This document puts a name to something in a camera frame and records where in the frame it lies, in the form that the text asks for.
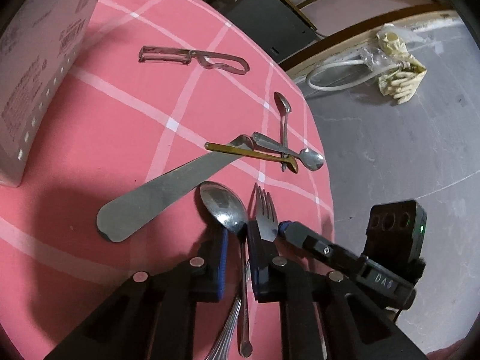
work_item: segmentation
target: small spoon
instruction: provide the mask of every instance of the small spoon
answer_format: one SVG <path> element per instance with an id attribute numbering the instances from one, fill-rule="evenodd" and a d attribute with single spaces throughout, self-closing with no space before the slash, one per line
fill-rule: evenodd
<path id="1" fill-rule="evenodd" d="M 289 155 L 287 158 L 275 157 L 274 155 L 260 153 L 258 151 L 239 149 L 237 147 L 220 145 L 218 143 L 212 143 L 212 142 L 207 142 L 205 144 L 205 149 L 210 150 L 212 152 L 237 154 L 237 155 L 243 155 L 244 157 L 260 158 L 261 160 L 266 160 L 266 161 L 285 162 L 286 165 L 289 167 L 289 169 L 293 173 L 298 173 L 299 172 L 299 166 L 297 164 L 297 161 L 291 155 Z"/>
<path id="2" fill-rule="evenodd" d="M 250 343 L 248 304 L 247 304 L 247 274 L 245 271 L 248 215 L 240 198 L 229 188 L 213 181 L 204 181 L 200 184 L 200 197 L 208 212 L 220 222 L 229 232 L 234 233 L 240 243 L 241 257 L 241 342 L 240 354 L 249 357 L 252 352 Z"/>
<path id="3" fill-rule="evenodd" d="M 275 92 L 273 94 L 273 98 L 277 101 L 280 102 L 283 107 L 285 108 L 285 115 L 283 117 L 283 123 L 281 123 L 282 131 L 281 131 L 281 136 L 280 136 L 280 144 L 282 146 L 288 147 L 288 133 L 287 133 L 287 123 L 289 120 L 289 113 L 292 112 L 292 107 L 290 106 L 289 101 L 285 98 L 284 95 L 282 95 L 280 92 Z M 287 165 L 286 163 L 282 163 L 282 172 L 285 172 Z"/>
<path id="4" fill-rule="evenodd" d="M 315 150 L 309 149 L 308 147 L 300 150 L 300 153 L 297 154 L 293 150 L 282 146 L 276 140 L 273 140 L 272 138 L 267 137 L 267 135 L 263 135 L 260 132 L 254 132 L 251 137 L 253 138 L 253 141 L 260 147 L 298 158 L 308 170 L 318 170 L 325 163 L 325 159 L 321 154 L 317 153 Z"/>

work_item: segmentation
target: silver fork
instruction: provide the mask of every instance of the silver fork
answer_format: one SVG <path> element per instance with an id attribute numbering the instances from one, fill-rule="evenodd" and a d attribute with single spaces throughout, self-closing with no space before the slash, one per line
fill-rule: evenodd
<path id="1" fill-rule="evenodd" d="M 258 223 L 258 231 L 260 238 L 273 242 L 278 234 L 278 219 L 273 205 L 270 192 L 265 192 L 255 183 L 255 194 L 257 201 L 256 221 Z"/>

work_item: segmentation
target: butter knife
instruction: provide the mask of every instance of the butter knife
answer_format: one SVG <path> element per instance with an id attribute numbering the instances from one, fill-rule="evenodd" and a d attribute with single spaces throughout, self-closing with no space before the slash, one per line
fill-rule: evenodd
<path id="1" fill-rule="evenodd" d="M 250 137 L 240 135 L 230 146 L 253 149 Z M 112 242 L 121 242 L 220 169 L 239 159 L 236 154 L 210 152 L 122 195 L 100 208 L 97 228 Z"/>

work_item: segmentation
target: pink tablecloth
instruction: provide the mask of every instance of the pink tablecloth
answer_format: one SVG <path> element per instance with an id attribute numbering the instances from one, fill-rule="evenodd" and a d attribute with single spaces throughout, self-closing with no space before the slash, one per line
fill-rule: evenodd
<path id="1" fill-rule="evenodd" d="M 234 54 L 244 76 L 193 61 L 138 63 L 145 45 Z M 42 359 L 136 270 L 158 273 L 193 256 L 202 222 L 191 192 L 120 244 L 101 238 L 98 209 L 206 153 L 206 141 L 242 133 L 279 137 L 273 92 L 292 106 L 289 145 L 323 152 L 298 88 L 249 38 L 200 0 L 100 0 L 83 51 L 35 138 L 23 183 L 0 187 L 0 323 L 26 360 Z M 248 204 L 255 181 L 271 192 L 279 220 L 333 237 L 327 166 L 282 173 L 278 163 L 241 159 L 212 177 Z M 194 343 L 203 359 L 228 313 L 238 280 L 229 244 L 227 292 L 200 304 Z M 280 358 L 277 304 L 250 293 L 252 359 Z M 238 358 L 232 345 L 231 359 Z"/>

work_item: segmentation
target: gray floor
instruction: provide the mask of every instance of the gray floor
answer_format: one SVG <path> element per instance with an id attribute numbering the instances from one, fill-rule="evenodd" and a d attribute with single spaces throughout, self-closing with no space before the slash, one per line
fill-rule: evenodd
<path id="1" fill-rule="evenodd" d="M 374 81 L 300 87 L 325 148 L 338 243 L 363 250 L 374 204 L 414 198 L 427 211 L 427 268 L 398 325 L 429 352 L 463 338 L 480 311 L 480 51 L 463 25 L 422 35 L 434 41 L 413 54 L 428 73 L 408 103 L 393 106 Z"/>

